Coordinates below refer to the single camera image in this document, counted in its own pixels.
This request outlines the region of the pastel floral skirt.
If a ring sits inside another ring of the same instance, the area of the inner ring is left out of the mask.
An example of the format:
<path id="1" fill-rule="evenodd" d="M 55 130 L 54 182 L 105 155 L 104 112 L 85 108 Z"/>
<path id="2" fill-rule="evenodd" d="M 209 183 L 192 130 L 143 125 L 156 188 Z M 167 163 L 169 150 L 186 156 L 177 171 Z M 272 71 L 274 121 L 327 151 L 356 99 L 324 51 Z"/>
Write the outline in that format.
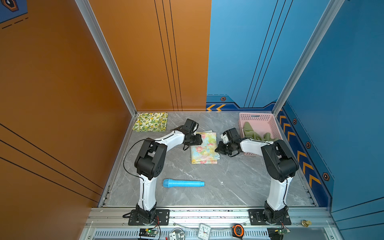
<path id="1" fill-rule="evenodd" d="M 217 133 L 205 131 L 199 133 L 202 137 L 202 144 L 191 146 L 191 163 L 197 164 L 217 164 L 220 159 L 219 153 L 215 150 L 217 144 Z"/>

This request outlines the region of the olive green ruffled skirt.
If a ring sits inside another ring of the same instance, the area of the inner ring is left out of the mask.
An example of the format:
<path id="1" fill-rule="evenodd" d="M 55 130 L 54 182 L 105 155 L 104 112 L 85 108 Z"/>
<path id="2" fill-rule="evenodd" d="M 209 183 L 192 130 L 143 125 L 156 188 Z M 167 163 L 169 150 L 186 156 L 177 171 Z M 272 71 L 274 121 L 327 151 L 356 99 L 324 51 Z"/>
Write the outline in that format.
<path id="1" fill-rule="evenodd" d="M 265 133 L 263 136 L 261 136 L 260 134 L 254 131 L 254 129 L 252 128 L 249 122 L 245 122 L 243 126 L 243 133 L 245 138 L 249 138 L 256 141 L 274 142 L 279 139 L 279 138 L 272 138 L 270 133 Z"/>

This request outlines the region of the lemon print skirt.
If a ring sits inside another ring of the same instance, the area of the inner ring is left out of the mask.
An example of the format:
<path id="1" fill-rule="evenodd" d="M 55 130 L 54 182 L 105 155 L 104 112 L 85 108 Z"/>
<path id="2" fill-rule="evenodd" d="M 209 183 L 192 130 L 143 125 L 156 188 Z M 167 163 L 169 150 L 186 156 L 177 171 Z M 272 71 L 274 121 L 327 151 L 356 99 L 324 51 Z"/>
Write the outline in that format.
<path id="1" fill-rule="evenodd" d="M 165 132 L 168 113 L 139 113 L 133 126 L 136 132 Z"/>

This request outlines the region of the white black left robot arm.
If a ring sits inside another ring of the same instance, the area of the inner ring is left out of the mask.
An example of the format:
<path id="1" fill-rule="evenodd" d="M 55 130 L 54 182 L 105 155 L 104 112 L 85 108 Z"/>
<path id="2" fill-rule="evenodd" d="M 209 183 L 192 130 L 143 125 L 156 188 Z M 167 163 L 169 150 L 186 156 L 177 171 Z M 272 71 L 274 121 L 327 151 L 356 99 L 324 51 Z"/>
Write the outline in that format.
<path id="1" fill-rule="evenodd" d="M 200 146 L 202 143 L 201 134 L 183 133 L 178 130 L 174 130 L 162 138 L 144 139 L 135 160 L 137 174 L 132 174 L 140 179 L 139 200 L 135 209 L 124 214 L 123 218 L 133 219 L 146 225 L 156 222 L 157 177 L 164 168 L 167 152 L 178 145 L 183 145 L 185 151 L 190 146 Z"/>

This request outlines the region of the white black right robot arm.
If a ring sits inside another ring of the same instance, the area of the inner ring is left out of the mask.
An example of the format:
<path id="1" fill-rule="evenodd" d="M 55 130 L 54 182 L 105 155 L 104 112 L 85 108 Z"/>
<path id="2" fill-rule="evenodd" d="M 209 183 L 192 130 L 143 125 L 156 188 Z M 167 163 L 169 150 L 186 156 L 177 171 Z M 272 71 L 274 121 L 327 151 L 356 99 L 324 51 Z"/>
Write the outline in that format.
<path id="1" fill-rule="evenodd" d="M 284 224 L 288 220 L 289 207 L 286 203 L 288 190 L 299 169 L 299 162 L 283 140 L 263 142 L 252 139 L 220 141 L 215 152 L 234 157 L 236 152 L 262 155 L 271 177 L 270 192 L 263 211 L 267 224 Z"/>

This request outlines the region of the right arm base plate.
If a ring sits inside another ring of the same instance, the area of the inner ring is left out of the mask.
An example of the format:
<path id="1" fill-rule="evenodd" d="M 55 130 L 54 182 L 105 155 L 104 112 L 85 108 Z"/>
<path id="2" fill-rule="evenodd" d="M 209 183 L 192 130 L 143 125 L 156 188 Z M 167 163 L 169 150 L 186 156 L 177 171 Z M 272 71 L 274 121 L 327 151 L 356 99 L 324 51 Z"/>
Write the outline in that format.
<path id="1" fill-rule="evenodd" d="M 290 226 L 292 224 L 288 214 L 288 208 L 279 211 L 272 209 L 250 209 L 248 210 L 249 219 L 253 226 L 281 225 Z"/>

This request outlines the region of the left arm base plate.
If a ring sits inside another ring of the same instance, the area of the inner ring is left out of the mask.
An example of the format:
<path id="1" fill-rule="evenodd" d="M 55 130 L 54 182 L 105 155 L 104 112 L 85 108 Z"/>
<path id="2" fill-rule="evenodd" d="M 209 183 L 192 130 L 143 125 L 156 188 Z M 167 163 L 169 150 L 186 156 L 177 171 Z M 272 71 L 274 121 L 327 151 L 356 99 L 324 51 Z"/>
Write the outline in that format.
<path id="1" fill-rule="evenodd" d="M 153 211 L 132 210 L 128 225 L 129 226 L 167 226 L 170 219 L 170 210 L 156 209 Z"/>

